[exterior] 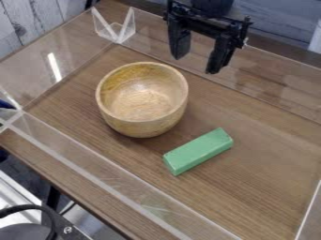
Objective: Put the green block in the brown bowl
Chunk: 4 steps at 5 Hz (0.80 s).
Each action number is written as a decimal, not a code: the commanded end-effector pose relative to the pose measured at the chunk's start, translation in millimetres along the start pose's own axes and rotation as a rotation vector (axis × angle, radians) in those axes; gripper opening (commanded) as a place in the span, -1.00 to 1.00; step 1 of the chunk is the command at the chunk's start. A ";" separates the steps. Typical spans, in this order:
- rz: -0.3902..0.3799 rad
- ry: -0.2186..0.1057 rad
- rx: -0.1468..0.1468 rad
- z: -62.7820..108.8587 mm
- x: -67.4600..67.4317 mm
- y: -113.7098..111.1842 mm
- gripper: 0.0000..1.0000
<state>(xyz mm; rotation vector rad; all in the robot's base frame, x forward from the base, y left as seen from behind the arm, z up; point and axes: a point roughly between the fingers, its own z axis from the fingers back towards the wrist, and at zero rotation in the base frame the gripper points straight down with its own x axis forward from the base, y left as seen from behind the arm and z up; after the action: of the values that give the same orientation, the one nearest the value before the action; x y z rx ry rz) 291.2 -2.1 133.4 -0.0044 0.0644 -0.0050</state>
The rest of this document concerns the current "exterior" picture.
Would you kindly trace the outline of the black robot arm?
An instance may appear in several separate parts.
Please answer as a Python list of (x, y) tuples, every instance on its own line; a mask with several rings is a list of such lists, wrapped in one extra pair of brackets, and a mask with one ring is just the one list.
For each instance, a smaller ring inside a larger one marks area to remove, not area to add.
[(213, 40), (205, 66), (207, 74), (216, 74), (229, 63), (235, 49), (247, 43), (251, 17), (233, 17), (233, 0), (168, 0), (163, 20), (168, 27), (169, 53), (175, 60), (191, 50), (191, 33)]

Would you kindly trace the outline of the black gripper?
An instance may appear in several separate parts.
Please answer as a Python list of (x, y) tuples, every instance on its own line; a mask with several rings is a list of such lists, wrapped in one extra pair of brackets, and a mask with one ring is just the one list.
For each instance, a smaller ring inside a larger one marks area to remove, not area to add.
[(179, 60), (191, 49), (191, 32), (215, 39), (205, 66), (216, 74), (229, 60), (233, 47), (247, 42), (251, 17), (232, 9), (233, 0), (168, 0), (164, 21), (168, 26), (169, 53)]

